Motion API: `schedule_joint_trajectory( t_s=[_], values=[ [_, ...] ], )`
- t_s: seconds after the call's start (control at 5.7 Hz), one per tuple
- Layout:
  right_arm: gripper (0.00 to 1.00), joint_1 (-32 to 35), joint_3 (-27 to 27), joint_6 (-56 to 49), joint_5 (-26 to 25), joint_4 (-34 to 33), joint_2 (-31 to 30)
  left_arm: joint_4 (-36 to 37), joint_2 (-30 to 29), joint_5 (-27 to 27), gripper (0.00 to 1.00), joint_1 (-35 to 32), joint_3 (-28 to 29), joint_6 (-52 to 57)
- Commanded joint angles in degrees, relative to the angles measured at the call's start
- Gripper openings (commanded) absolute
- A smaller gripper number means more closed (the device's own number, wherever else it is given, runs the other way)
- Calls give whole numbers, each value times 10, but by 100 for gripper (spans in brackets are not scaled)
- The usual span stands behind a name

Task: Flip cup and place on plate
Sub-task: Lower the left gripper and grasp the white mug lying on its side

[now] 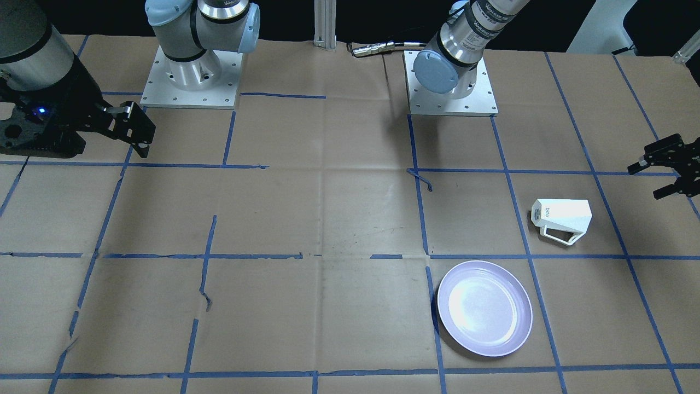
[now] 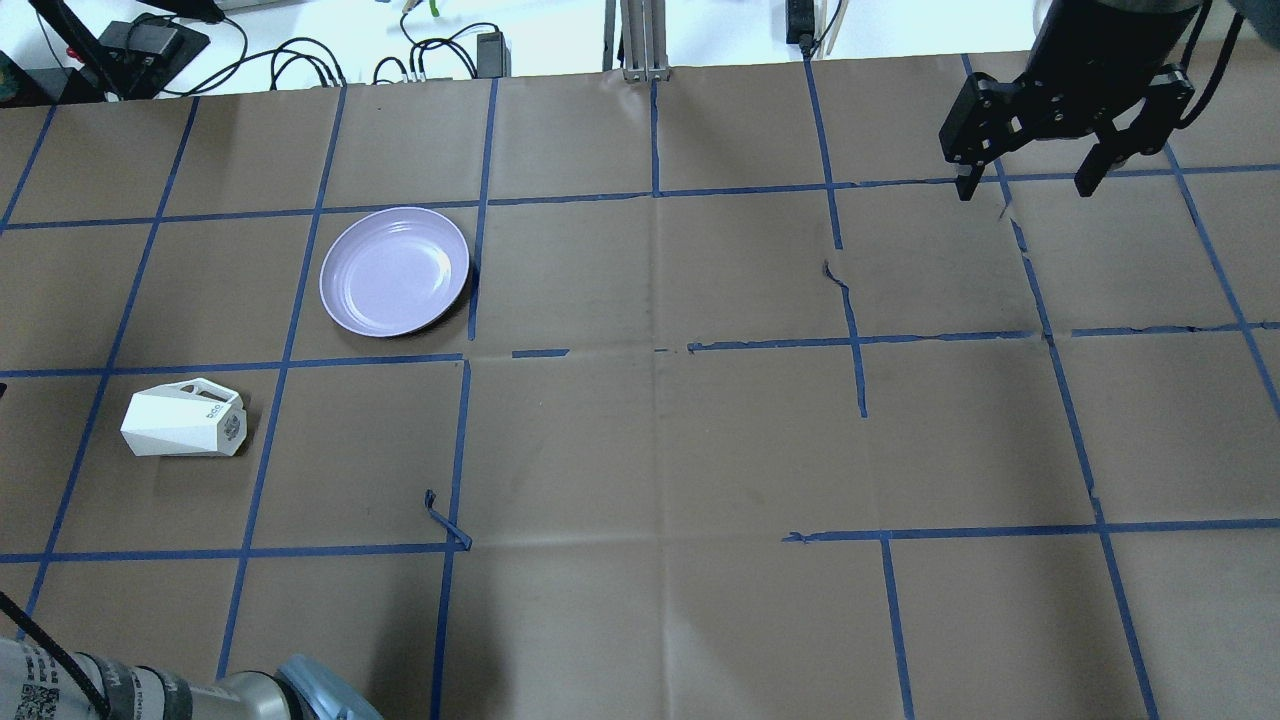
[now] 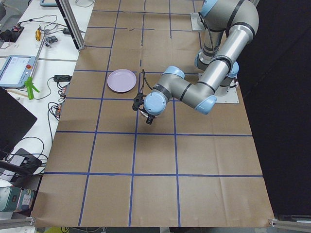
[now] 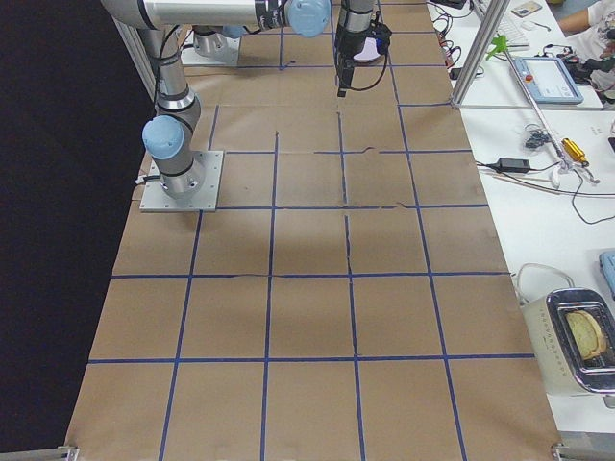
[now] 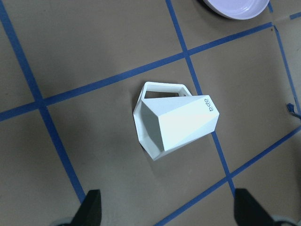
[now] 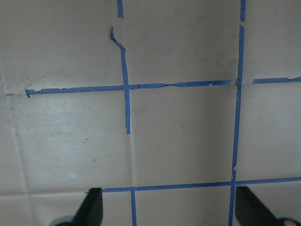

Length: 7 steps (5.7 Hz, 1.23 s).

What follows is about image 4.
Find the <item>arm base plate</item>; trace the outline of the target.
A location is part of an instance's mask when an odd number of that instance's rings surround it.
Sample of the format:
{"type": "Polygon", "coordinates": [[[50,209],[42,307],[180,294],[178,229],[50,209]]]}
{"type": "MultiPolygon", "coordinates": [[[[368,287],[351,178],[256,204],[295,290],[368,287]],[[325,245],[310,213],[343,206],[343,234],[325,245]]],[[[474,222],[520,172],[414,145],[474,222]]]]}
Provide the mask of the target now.
{"type": "Polygon", "coordinates": [[[162,175],[152,162],[151,180],[142,182],[143,212],[214,212],[217,209],[223,170],[223,151],[193,151],[191,168],[181,176],[162,175]]]}
{"type": "Polygon", "coordinates": [[[191,31],[182,46],[182,63],[187,67],[236,67],[240,42],[240,38],[230,38],[216,32],[196,34],[191,31]]]}

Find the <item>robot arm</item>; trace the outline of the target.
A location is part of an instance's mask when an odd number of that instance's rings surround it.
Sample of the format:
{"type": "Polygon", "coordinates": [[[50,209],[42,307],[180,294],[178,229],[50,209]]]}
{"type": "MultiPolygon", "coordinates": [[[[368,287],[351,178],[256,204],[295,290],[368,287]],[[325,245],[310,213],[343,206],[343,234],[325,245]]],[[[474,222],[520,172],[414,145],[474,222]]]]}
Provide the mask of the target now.
{"type": "Polygon", "coordinates": [[[177,33],[184,25],[283,26],[296,34],[322,33],[331,16],[329,1],[104,1],[107,12],[136,29],[155,77],[155,116],[142,130],[146,151],[159,169],[160,188],[173,199],[196,193],[205,168],[191,151],[201,103],[185,78],[177,33]]]}
{"type": "Polygon", "coordinates": [[[196,53],[204,57],[214,57],[227,52],[229,46],[227,39],[241,38],[244,33],[242,26],[203,26],[194,25],[193,48],[196,53]]]}

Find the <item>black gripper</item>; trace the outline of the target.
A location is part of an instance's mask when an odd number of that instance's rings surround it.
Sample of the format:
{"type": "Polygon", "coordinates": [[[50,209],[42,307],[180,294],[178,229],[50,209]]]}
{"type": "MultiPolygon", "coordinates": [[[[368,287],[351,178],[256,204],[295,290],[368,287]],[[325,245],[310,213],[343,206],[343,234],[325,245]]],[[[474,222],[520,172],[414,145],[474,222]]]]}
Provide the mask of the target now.
{"type": "Polygon", "coordinates": [[[335,72],[338,82],[337,96],[344,98],[346,92],[352,89],[352,80],[355,71],[355,60],[346,55],[335,56],[335,72]]]}

